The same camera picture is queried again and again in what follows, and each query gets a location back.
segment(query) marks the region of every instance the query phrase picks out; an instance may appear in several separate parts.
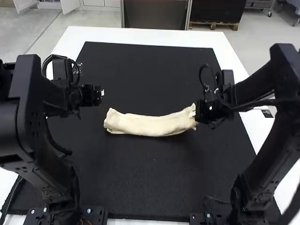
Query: pallet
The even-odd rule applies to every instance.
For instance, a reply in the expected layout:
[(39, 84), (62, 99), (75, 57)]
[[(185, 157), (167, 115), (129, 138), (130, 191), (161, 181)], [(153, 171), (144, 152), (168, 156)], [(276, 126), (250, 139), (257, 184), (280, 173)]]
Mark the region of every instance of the pallet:
[(208, 24), (208, 25), (210, 25), (211, 30), (215, 30), (216, 25), (227, 25), (227, 26), (230, 26), (233, 31), (237, 31), (240, 23), (239, 22), (232, 23), (232, 22), (194, 22), (194, 21), (190, 21), (188, 24), (188, 28), (192, 29), (193, 24)]

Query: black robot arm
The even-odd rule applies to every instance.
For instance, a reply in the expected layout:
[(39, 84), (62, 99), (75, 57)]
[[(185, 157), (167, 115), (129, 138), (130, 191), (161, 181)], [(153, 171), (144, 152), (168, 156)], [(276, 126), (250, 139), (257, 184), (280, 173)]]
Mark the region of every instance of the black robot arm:
[(16, 63), (0, 61), (0, 166), (42, 191), (49, 224), (58, 220), (69, 225), (80, 216), (78, 177), (71, 164), (58, 157), (58, 151), (72, 151), (52, 139), (46, 116), (79, 115), (82, 106), (100, 105), (101, 90), (71, 82), (75, 62), (61, 56), (51, 60), (61, 75), (56, 81), (42, 75), (37, 55), (20, 55)]
[[(255, 106), (277, 108), (267, 139), (232, 188), (231, 225), (265, 225), (264, 212), (272, 203), (276, 187), (300, 158), (300, 54), (291, 44), (275, 44), (270, 48), (270, 58), (266, 65), (237, 84), (232, 71), (213, 75), (213, 90), (203, 84), (210, 100), (197, 102), (196, 120), (215, 126), (235, 112)], [(275, 99), (264, 99), (272, 93)], [(291, 219), (285, 216), (285, 224)]]

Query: gray floor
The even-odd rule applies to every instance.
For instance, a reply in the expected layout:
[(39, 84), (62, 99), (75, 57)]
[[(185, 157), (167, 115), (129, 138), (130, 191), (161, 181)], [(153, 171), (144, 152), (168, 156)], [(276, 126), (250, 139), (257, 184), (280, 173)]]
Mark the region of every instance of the gray floor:
[[(255, 72), (270, 58), (269, 48), (274, 43), (292, 43), (300, 48), (300, 24), (292, 27), (293, 14), (284, 9), (273, 12), (247, 10), (239, 30), (217, 26), (223, 31), (249, 74)], [(120, 13), (100, 11), (73, 11), (63, 15), (60, 10), (29, 9), (18, 15), (14, 8), (0, 7), (0, 59), (15, 61), (17, 55), (36, 53), (45, 59), (68, 26), (120, 27)], [(193, 30), (210, 30), (208, 26)]]

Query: black rubber mat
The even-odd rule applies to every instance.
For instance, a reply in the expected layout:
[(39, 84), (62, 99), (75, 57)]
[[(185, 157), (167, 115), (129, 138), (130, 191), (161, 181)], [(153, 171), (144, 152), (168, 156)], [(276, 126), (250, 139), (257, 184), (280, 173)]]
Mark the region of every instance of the black rubber mat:
[[(182, 110), (202, 97), (200, 65), (220, 70), (212, 49), (85, 43), (81, 83), (100, 84), (100, 107), (81, 110), (81, 120), (49, 118), (56, 142), (73, 149), (72, 161), (81, 187), (82, 205), (100, 205), (111, 218), (187, 221), (203, 212), (203, 197), (229, 200), (238, 173), (255, 157), (241, 118), (219, 128), (199, 125), (196, 131), (151, 138), (112, 135), (103, 128), (110, 107), (122, 113), (164, 115)], [(205, 71), (205, 80), (212, 84)], [(208, 202), (219, 214), (230, 205)], [(25, 183), (10, 213), (42, 207), (41, 194)], [(274, 220), (279, 210), (269, 211)]]

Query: rolled cloth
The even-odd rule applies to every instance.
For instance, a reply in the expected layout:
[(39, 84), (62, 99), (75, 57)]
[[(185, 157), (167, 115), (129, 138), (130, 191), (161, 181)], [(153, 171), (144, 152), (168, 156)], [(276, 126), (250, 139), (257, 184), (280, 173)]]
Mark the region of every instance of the rolled cloth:
[(196, 130), (196, 106), (191, 106), (165, 116), (144, 116), (131, 113), (122, 114), (110, 108), (104, 120), (104, 128), (112, 134), (132, 134), (142, 136), (170, 136), (186, 130)]

